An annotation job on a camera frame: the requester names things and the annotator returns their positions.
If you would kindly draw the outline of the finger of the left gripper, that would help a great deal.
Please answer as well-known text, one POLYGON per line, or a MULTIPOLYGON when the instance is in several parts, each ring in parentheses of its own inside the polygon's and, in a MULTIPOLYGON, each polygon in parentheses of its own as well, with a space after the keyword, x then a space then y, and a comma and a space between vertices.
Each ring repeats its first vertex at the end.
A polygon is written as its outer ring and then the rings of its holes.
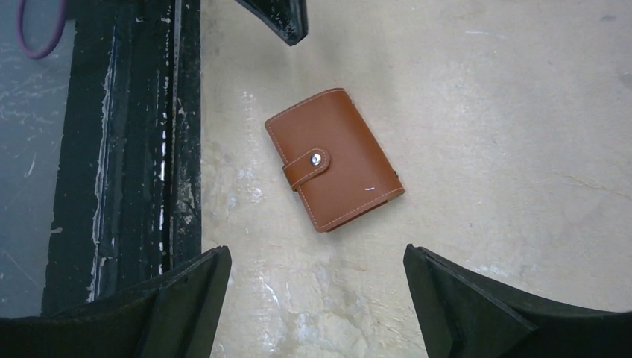
POLYGON ((287 45, 293 46, 309 32, 306 0, 237 0, 262 20, 287 45))

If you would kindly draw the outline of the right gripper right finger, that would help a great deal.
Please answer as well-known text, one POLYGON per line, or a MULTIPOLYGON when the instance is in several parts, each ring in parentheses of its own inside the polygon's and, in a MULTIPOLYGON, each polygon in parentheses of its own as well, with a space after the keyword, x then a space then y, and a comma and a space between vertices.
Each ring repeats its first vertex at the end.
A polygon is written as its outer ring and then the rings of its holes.
POLYGON ((403 265, 429 357, 631 356, 630 312, 533 295, 424 247, 403 265))

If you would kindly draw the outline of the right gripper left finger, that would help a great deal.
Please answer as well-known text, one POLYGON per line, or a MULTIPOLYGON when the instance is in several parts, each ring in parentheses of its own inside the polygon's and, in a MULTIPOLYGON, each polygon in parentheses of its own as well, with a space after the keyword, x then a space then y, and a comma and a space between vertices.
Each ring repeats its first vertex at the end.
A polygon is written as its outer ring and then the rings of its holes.
POLYGON ((51 317, 1 319, 2 357, 209 357, 232 257, 226 246, 51 317))

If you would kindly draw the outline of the brown leather card holder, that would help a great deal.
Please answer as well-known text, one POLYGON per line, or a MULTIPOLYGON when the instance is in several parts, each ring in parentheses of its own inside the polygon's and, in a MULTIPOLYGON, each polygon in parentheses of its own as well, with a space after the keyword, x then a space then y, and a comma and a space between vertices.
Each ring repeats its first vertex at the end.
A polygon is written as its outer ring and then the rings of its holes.
POLYGON ((405 193, 343 88, 313 95, 265 122, 282 171, 314 229, 330 232, 405 193))

